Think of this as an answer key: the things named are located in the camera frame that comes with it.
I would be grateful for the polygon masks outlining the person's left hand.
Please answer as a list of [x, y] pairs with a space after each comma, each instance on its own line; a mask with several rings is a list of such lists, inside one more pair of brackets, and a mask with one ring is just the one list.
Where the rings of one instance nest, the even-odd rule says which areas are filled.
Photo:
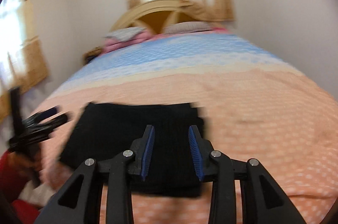
[[15, 169], [22, 177], [31, 177], [32, 172], [39, 173], [42, 170], [41, 150], [39, 149], [33, 159], [16, 152], [9, 153], [7, 161], [10, 167]]

